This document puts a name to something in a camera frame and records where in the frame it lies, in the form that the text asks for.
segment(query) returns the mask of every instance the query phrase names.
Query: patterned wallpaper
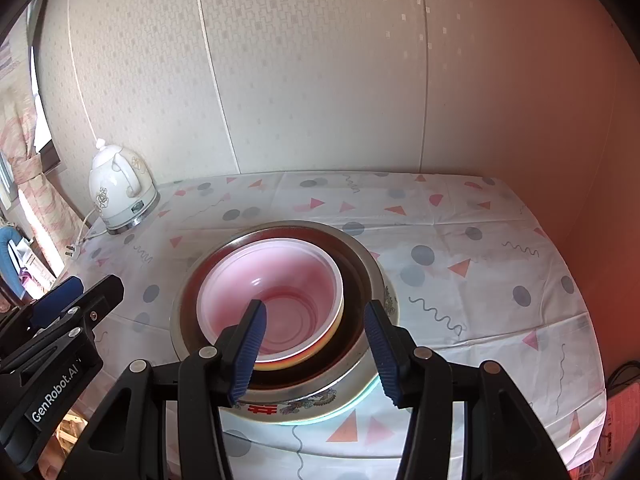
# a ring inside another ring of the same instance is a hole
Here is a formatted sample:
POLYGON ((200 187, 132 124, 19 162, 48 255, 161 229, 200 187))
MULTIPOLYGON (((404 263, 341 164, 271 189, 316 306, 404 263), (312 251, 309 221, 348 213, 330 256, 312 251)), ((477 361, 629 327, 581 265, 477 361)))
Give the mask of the patterned wallpaper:
POLYGON ((158 182, 277 170, 506 181, 554 240, 604 148, 597 0, 49 0, 38 78, 79 210, 94 136, 158 182))

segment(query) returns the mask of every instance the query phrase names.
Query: pink bowl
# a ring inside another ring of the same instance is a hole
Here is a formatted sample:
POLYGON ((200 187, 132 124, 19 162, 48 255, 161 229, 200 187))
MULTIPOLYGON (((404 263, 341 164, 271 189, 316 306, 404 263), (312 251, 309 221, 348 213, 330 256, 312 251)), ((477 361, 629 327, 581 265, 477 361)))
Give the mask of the pink bowl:
POLYGON ((326 343, 322 336, 342 313, 342 278, 327 253, 303 240, 248 244, 220 260, 202 283, 196 313, 207 340, 215 343, 225 327, 237 324, 252 299, 267 307, 257 368, 274 369, 276 361, 294 364, 291 357, 321 339, 326 343))

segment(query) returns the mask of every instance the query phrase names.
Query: electric kettle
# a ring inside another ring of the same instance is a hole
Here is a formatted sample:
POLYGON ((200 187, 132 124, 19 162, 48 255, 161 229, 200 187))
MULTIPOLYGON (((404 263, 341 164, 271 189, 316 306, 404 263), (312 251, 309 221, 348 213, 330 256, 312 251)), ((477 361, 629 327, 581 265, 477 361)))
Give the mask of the electric kettle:
POLYGON ((97 139, 89 193, 110 234, 138 225, 160 200, 151 174, 135 152, 97 139))

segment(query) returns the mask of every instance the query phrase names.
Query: kettle base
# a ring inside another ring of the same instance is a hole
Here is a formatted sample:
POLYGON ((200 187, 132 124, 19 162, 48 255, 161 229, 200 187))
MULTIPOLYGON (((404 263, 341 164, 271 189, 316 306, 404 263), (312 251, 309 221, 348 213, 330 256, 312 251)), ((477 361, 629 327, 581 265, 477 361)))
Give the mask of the kettle base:
POLYGON ((160 202, 160 193, 156 191, 156 197, 151 201, 151 203, 145 210, 141 211, 138 215, 134 216, 126 224, 121 225, 120 227, 117 227, 115 229, 107 228, 107 232, 110 235, 119 235, 120 233, 128 231, 132 227, 135 227, 136 225, 140 224, 140 222, 142 222, 147 216, 151 214, 151 212, 156 208, 159 202, 160 202))

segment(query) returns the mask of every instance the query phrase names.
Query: tablecloth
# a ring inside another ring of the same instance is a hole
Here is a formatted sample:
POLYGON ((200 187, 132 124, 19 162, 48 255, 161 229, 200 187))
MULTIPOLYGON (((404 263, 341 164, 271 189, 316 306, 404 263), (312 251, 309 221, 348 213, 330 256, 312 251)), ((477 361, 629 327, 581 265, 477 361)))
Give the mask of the tablecloth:
MULTIPOLYGON (((122 303, 101 323, 104 368, 76 406, 87 416, 134 359, 177 357, 172 302, 196 259, 250 226, 305 219, 359 240, 391 279, 418 345, 446 359, 502 364, 569 467, 588 460, 606 395, 589 314, 562 257, 527 206, 492 178, 316 172, 216 176, 159 186, 151 215, 126 233, 88 240, 63 276, 85 289, 121 277, 122 303)), ((104 228, 97 221, 92 232, 104 228)), ((178 471, 176 407, 168 461, 178 471)), ((377 386, 357 407, 305 426, 222 413, 236 479, 383 480, 395 477, 409 414, 377 386)), ((454 408, 450 478, 462 466, 462 406, 454 408)))

